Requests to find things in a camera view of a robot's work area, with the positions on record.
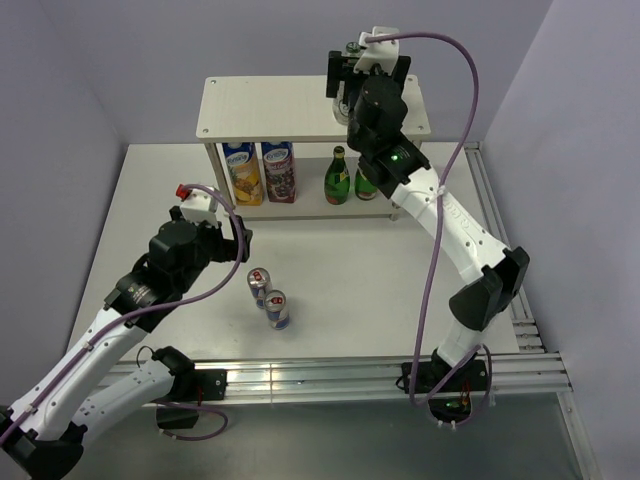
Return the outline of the clear bottle green cap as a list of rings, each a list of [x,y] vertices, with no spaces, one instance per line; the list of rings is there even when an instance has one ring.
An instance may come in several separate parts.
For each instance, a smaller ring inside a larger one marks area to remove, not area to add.
[[[341,52],[356,53],[359,57],[361,53],[361,47],[358,42],[352,41],[346,44],[345,49]],[[335,120],[344,126],[349,122],[349,98],[348,99],[333,99],[332,111]]]

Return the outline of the silver blue energy can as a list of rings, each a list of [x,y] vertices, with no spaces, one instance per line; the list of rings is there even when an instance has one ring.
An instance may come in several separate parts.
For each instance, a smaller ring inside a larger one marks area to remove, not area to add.
[[[247,284],[259,309],[264,308],[266,295],[272,290],[271,277],[264,268],[251,269],[247,274]]]
[[[273,329],[282,330],[289,325],[289,304],[286,295],[282,291],[270,291],[264,299],[264,308]]]

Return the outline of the green glass bottle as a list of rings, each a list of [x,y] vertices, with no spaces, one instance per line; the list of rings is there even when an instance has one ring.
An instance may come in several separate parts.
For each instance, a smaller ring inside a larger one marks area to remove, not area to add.
[[[350,173],[345,160],[345,149],[336,146],[333,149],[333,159],[324,177],[324,194],[332,205],[344,204],[349,196],[351,187]]]
[[[364,175],[361,168],[358,168],[356,172],[354,193],[358,199],[363,201],[373,200],[378,193],[377,187]]]

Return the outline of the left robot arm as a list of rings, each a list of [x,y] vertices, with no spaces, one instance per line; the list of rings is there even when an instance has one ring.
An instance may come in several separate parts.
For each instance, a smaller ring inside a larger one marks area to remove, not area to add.
[[[105,298],[78,342],[31,390],[1,409],[1,448],[31,479],[62,479],[85,447],[145,403],[183,399],[195,386],[193,362],[163,347],[129,377],[96,388],[120,358],[177,307],[212,263],[234,269],[250,255],[251,230],[230,215],[223,236],[210,208],[175,206],[147,252]]]

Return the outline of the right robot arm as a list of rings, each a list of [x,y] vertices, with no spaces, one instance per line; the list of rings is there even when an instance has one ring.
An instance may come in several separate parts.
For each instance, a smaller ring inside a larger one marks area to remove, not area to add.
[[[434,238],[464,286],[449,301],[453,324],[425,371],[452,390],[468,374],[466,364],[491,321],[518,293],[530,258],[487,232],[442,185],[441,175],[401,131],[408,107],[402,98],[408,57],[391,72],[377,64],[357,69],[354,55],[328,55],[326,95],[347,115],[347,144],[359,153],[364,176]]]

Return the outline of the white two-tier shelf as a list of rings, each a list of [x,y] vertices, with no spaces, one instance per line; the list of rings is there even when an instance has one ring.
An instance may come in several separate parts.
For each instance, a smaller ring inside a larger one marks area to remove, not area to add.
[[[350,197],[339,206],[326,201],[324,175],[334,147],[346,143],[346,128],[336,121],[333,102],[326,97],[325,88],[322,75],[206,79],[196,136],[205,145],[220,191],[228,198],[234,194],[223,144],[264,141],[293,144],[296,201],[265,200],[259,206],[237,206],[244,220],[399,217],[399,208],[383,195],[369,201]]]

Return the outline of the pineapple juice carton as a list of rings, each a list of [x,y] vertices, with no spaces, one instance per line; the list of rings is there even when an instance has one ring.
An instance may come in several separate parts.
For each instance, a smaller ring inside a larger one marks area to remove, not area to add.
[[[264,191],[254,143],[223,143],[222,149],[236,203],[260,206]]]

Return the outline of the red grape juice carton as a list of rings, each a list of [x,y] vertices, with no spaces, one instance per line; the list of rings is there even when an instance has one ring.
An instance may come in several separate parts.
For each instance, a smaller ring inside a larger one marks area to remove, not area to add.
[[[261,151],[269,201],[274,203],[294,203],[297,196],[297,188],[292,143],[262,142]]]

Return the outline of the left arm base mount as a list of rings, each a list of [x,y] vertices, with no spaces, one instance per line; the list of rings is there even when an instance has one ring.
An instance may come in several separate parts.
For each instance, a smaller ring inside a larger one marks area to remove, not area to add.
[[[196,426],[208,402],[225,398],[226,387],[225,369],[195,369],[178,375],[170,392],[157,405],[157,427],[163,433],[181,436]]]

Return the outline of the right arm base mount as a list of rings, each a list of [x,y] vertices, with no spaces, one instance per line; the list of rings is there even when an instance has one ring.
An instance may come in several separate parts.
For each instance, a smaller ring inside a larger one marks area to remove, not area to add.
[[[447,373],[448,365],[432,366],[431,362],[420,362],[415,392],[429,393]],[[472,413],[473,393],[485,393],[491,386],[492,377],[483,360],[473,359],[457,371],[439,390],[449,397],[434,398],[428,402],[431,414],[442,422],[466,420]]]

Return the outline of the aluminium rail frame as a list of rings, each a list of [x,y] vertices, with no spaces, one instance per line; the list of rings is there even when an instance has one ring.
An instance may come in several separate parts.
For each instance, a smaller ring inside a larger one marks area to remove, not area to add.
[[[297,199],[237,208],[253,233],[248,261],[220,292],[199,300],[223,276],[221,268],[206,269],[189,305],[152,333],[154,345],[176,346],[195,360],[269,360],[273,384],[284,381],[291,362],[311,368],[323,392],[332,382],[319,374],[330,361],[344,375],[345,394],[567,386],[559,359],[521,343],[506,311],[485,338],[467,333],[461,347],[444,347],[455,325],[449,300],[463,287],[455,266],[441,257],[425,295],[431,235],[382,197],[329,203],[330,146],[298,144],[294,153]]]

